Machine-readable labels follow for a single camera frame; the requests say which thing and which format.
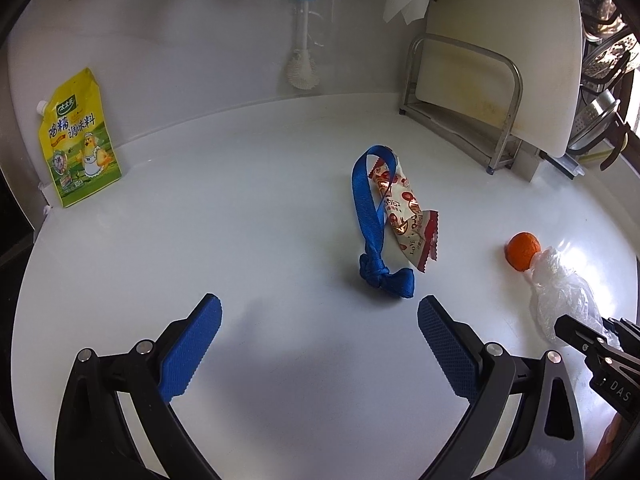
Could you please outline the clear plastic bag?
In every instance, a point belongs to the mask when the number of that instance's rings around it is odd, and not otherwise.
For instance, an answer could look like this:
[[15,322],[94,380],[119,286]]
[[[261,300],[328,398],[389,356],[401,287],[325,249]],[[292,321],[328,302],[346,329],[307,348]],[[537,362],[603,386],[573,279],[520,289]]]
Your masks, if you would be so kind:
[[566,346],[554,331],[556,320],[564,314],[602,334],[614,348],[620,348],[617,336],[604,327],[602,315],[587,281],[564,266],[555,248],[537,252],[524,275],[532,290],[529,309],[538,333],[552,348]]

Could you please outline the red white snack wrapper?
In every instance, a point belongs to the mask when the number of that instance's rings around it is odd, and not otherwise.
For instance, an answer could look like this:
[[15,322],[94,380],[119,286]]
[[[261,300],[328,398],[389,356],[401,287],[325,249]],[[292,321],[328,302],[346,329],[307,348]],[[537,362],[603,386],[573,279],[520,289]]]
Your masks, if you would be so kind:
[[370,171],[390,226],[401,252],[421,273],[430,260],[437,260],[438,222],[436,210],[422,209],[408,177],[396,159],[395,173],[379,157]]

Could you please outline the metal cutting board rack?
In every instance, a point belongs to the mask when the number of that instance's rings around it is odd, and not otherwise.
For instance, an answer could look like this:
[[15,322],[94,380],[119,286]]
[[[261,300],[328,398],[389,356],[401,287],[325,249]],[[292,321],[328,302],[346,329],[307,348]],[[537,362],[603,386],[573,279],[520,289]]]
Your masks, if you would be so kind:
[[524,93],[512,44],[422,32],[410,44],[399,113],[454,144],[488,174],[513,166]]

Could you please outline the yellow seasoning pouch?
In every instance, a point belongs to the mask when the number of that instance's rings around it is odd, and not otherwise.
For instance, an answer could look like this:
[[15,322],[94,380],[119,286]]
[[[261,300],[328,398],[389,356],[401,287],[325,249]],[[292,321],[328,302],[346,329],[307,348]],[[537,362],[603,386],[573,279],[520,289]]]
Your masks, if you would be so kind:
[[101,91],[90,68],[81,70],[37,105],[38,139],[64,208],[122,177],[105,123]]

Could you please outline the white cutting board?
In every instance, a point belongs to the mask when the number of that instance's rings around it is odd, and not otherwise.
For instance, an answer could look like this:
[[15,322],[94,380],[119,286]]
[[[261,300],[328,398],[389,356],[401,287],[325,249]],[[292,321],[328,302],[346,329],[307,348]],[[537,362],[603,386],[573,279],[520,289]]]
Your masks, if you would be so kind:
[[[437,0],[426,30],[497,52],[520,71],[514,136],[560,156],[573,125],[582,71],[578,0]],[[499,128],[514,88],[503,62],[426,40],[416,96]]]

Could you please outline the white bottle brush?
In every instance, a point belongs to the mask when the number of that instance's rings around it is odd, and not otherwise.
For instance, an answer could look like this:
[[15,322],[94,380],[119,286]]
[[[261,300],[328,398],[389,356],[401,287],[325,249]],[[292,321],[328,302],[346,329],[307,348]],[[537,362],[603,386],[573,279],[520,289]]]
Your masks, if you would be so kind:
[[314,0],[296,0],[297,36],[296,47],[286,64],[285,76],[288,83],[297,90],[309,91],[318,87],[320,78],[314,68],[309,50],[310,4]]

